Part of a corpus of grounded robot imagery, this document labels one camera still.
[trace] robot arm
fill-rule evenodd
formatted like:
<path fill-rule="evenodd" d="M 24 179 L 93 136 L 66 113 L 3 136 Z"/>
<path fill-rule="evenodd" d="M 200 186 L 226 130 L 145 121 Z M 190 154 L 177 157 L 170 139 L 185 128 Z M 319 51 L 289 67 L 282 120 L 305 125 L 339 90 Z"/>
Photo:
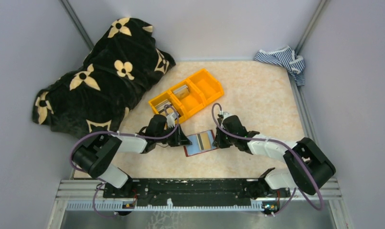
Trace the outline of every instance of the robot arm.
<path fill-rule="evenodd" d="M 111 164 L 117 152 L 145 154 L 153 150 L 157 143 L 168 144 L 170 147 L 192 144 L 182 132 L 180 125 L 173 134 L 163 138 L 176 128 L 175 119 L 176 113 L 171 113 L 167 117 L 156 114 L 149 125 L 143 127 L 135 136 L 121 136 L 114 133 L 92 136 L 77 147 L 72 160 L 92 178 L 101 179 L 116 188 L 121 188 L 131 178 Z"/>
<path fill-rule="evenodd" d="M 228 148 L 235 145 L 240 151 L 253 155 L 263 155 L 287 164 L 286 169 L 269 169 L 263 179 L 267 183 L 266 189 L 277 190 L 283 187 L 298 187 L 309 195 L 316 190 L 294 156 L 282 145 L 257 131 L 246 131 L 236 115 L 220 112 L 218 123 L 221 128 L 233 135 L 247 139 L 239 139 L 225 134 L 219 128 L 216 130 L 214 146 Z M 298 142 L 281 141 L 295 151 L 300 157 L 307 159 L 304 164 L 312 175 L 318 188 L 321 188 L 336 172 L 335 167 L 311 139 L 304 137 Z"/>
<path fill-rule="evenodd" d="M 91 177 L 102 179 L 116 188 L 121 188 L 131 178 L 111 164 L 117 151 L 143 154 L 153 150 L 157 143 L 169 144 L 171 147 L 191 144 L 180 125 L 172 135 L 162 138 L 176 128 L 175 115 L 176 113 L 167 117 L 154 115 L 149 125 L 142 128 L 135 136 L 96 135 L 88 138 L 75 150 L 72 160 Z M 247 131 L 236 115 L 221 112 L 218 116 L 219 127 L 239 138 L 227 135 L 217 127 L 214 146 L 228 148 L 234 145 L 240 151 L 268 156 L 287 164 L 287 169 L 272 168 L 260 177 L 261 188 L 266 193 L 272 193 L 279 188 L 298 187 L 309 195 L 315 194 L 316 190 L 304 169 L 285 147 L 276 143 L 275 139 L 269 139 L 257 131 Z M 147 136 L 155 139 L 144 139 Z M 305 167 L 319 188 L 336 172 L 333 164 L 311 139 L 305 137 L 298 142 L 284 141 L 284 143 L 300 157 L 307 159 L 304 162 Z"/>

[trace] black blanket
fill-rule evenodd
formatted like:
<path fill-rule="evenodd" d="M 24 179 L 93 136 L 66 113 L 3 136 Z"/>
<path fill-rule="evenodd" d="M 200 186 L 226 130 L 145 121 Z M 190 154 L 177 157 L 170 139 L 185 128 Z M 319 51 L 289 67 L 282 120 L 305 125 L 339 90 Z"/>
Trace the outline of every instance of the black blanket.
<path fill-rule="evenodd" d="M 37 93 L 32 121 L 77 138 L 121 121 L 175 65 L 156 48 L 152 25 L 135 18 L 112 23 L 83 66 Z"/>

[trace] red wire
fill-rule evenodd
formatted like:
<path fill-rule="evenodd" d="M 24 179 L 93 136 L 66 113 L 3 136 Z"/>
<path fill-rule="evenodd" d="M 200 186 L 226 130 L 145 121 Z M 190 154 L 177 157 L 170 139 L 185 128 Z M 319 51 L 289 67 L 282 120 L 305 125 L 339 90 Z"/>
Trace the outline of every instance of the red wire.
<path fill-rule="evenodd" d="M 135 193 L 135 195 L 133 196 L 133 203 L 132 203 L 134 208 L 136 204 L 136 200 L 138 200 L 138 194 L 136 193 L 136 190 L 133 189 L 132 191 Z"/>
<path fill-rule="evenodd" d="M 280 191 L 277 190 L 277 205 L 280 205 Z"/>
<path fill-rule="evenodd" d="M 292 191 L 292 194 L 291 194 L 291 196 L 289 197 L 289 199 L 285 202 L 285 204 L 284 204 L 284 206 L 282 206 L 282 208 L 280 208 L 280 210 L 278 211 L 278 212 L 276 212 L 276 213 L 274 213 L 274 214 L 268 214 L 268 215 L 266 215 L 266 216 L 276 216 L 276 215 L 278 215 L 278 214 L 280 214 L 287 206 L 288 206 L 288 204 L 291 202 L 291 200 L 292 200 L 292 198 L 294 198 L 294 194 L 295 194 L 295 192 L 297 191 L 297 188 L 294 188 L 294 190 Z"/>

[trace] white panel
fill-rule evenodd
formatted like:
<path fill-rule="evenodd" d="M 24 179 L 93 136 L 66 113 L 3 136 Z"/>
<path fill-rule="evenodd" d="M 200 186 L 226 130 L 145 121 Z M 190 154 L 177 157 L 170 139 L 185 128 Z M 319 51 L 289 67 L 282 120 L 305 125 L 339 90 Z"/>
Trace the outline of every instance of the white panel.
<path fill-rule="evenodd" d="M 121 188 L 128 180 L 127 174 L 112 164 L 110 164 L 106 171 L 98 178 L 112 184 L 112 186 L 116 188 Z"/>
<path fill-rule="evenodd" d="M 270 188 L 273 190 L 285 187 L 298 187 L 297 184 L 295 184 L 295 181 L 287 168 L 274 169 L 266 175 L 265 180 L 270 186 Z"/>
<path fill-rule="evenodd" d="M 354 227 L 385 228 L 385 0 L 331 1 L 301 55 L 315 131 Z"/>
<path fill-rule="evenodd" d="M 0 0 L 0 229 L 42 229 L 75 138 L 31 121 L 36 93 L 88 50 L 57 0 Z"/>
<path fill-rule="evenodd" d="M 113 135 L 114 137 L 119 138 L 122 142 L 118 148 L 118 152 L 130 152 L 130 153 L 142 153 L 145 149 L 148 142 L 139 137 L 129 137 L 129 136 L 118 136 Z"/>
<path fill-rule="evenodd" d="M 255 135 L 253 138 L 257 139 L 274 139 L 272 137 L 265 136 L 263 134 Z M 294 148 L 297 143 L 293 141 L 283 141 L 285 144 L 287 144 L 289 147 Z M 287 149 L 275 142 L 269 142 L 269 141 L 257 141 L 252 140 L 247 143 L 247 146 L 250 149 L 250 152 L 253 155 L 262 155 L 262 156 L 268 156 L 270 158 L 279 160 L 283 163 L 285 163 L 284 155 Z"/>
<path fill-rule="evenodd" d="M 91 40 L 121 17 L 154 26 L 176 60 L 246 59 L 259 49 L 295 48 L 319 0 L 70 0 Z"/>

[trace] blue striped fabric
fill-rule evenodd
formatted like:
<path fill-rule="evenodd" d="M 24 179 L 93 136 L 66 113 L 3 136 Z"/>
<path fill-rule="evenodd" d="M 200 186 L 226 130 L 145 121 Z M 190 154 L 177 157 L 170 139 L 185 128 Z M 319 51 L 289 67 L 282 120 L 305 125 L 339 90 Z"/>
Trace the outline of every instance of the blue striped fabric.
<path fill-rule="evenodd" d="M 274 52 L 266 52 L 264 50 L 260 50 L 255 56 L 255 61 L 284 67 L 287 69 L 287 72 L 294 78 L 297 86 L 305 85 L 305 78 L 303 73 L 305 68 L 304 58 L 302 56 L 297 56 L 295 51 L 292 50 L 289 46 Z"/>

